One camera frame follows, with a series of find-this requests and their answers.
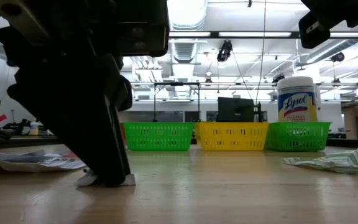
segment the table surface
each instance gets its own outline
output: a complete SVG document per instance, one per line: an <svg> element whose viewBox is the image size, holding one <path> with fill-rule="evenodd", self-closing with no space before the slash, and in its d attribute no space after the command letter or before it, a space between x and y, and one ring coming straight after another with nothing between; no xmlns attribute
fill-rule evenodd
<svg viewBox="0 0 358 224"><path fill-rule="evenodd" d="M64 146L0 151L58 147ZM323 152L128 154L137 186L76 188L80 170L0 172L0 224L358 223L358 175L282 164L284 157L314 159Z"/></svg>

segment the green basket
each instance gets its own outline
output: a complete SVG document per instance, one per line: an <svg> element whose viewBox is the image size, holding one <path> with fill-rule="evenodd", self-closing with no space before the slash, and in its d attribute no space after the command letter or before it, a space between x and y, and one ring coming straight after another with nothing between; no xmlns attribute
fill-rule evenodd
<svg viewBox="0 0 358 224"><path fill-rule="evenodd" d="M128 149L132 151L187 151L194 123L124 123Z"/></svg>
<svg viewBox="0 0 358 224"><path fill-rule="evenodd" d="M266 149L320 151L327 143L330 122L277 122L269 124Z"/></svg>

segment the lysol label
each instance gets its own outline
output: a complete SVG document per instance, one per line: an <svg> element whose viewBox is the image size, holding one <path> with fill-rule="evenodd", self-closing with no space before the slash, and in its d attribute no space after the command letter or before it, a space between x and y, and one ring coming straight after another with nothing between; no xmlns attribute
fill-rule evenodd
<svg viewBox="0 0 358 224"><path fill-rule="evenodd" d="M294 86L278 91L279 121L317 121L313 86Z"/></svg>

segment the yellow basket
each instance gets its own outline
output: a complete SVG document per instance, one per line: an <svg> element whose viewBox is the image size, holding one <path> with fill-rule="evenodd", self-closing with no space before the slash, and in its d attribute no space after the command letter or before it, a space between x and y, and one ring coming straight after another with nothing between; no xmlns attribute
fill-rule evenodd
<svg viewBox="0 0 358 224"><path fill-rule="evenodd" d="M268 123L196 123L197 144L205 151L264 150Z"/></svg>

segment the white paper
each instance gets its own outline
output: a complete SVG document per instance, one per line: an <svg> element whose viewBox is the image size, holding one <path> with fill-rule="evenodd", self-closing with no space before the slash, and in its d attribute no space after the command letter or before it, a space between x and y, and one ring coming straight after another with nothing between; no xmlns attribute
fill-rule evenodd
<svg viewBox="0 0 358 224"><path fill-rule="evenodd" d="M285 158L284 164L307 166L315 169L329 170L341 174L358 174L358 148L352 151L332 153L312 161L301 161L300 158Z"/></svg>
<svg viewBox="0 0 358 224"><path fill-rule="evenodd" d="M79 158L65 157L68 152L70 151L67 149L59 153L46 154L41 149L21 155L0 153L0 167L11 172L53 172L86 166Z"/></svg>

